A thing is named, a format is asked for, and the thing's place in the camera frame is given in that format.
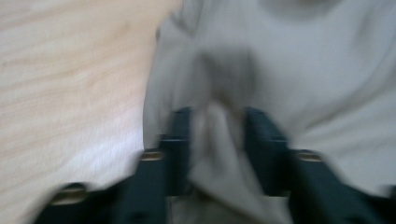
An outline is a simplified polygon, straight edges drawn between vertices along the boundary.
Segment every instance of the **gray towel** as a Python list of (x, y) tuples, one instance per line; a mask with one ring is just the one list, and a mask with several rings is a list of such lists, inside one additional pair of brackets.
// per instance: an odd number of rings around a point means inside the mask
[(190, 180), (171, 223), (290, 223), (241, 148), (243, 107), (266, 111), (292, 148), (327, 155), (370, 193), (396, 183), (396, 2), (185, 0), (158, 32), (145, 147), (194, 109)]

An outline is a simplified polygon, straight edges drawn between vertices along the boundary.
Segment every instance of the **dark object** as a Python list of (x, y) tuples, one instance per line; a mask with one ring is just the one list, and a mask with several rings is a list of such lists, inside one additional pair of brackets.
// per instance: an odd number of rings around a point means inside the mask
[[(389, 198), (367, 195), (344, 185), (319, 154), (291, 150), (287, 138), (260, 110), (246, 111), (245, 150), (270, 196), (290, 195), (296, 224), (396, 223), (396, 190)], [(166, 196), (192, 192), (188, 108), (176, 112), (158, 148), (140, 157), (134, 175), (105, 190), (87, 191), (80, 183), (58, 191), (35, 224), (164, 224)]]

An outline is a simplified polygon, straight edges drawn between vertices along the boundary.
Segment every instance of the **fabric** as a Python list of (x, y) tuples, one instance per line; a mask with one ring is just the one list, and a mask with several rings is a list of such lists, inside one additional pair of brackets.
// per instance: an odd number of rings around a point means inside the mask
[(192, 197), (173, 223), (290, 223), (260, 196), (243, 107), (265, 111), (291, 148), (322, 152), (353, 187), (396, 183), (396, 2), (185, 0), (163, 22), (148, 81), (144, 143), (194, 109)]

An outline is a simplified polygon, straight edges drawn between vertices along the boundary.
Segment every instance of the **wooden surface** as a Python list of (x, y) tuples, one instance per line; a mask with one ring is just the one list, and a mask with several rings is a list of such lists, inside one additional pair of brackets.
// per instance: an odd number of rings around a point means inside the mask
[(0, 223), (130, 173), (155, 31), (180, 0), (0, 2)]

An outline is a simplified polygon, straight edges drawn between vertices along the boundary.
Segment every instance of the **light wood grain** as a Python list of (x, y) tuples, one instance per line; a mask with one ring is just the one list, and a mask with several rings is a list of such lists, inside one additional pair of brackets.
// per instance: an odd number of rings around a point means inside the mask
[(131, 172), (155, 31), (179, 4), (0, 2), (0, 223), (29, 222), (61, 183)]

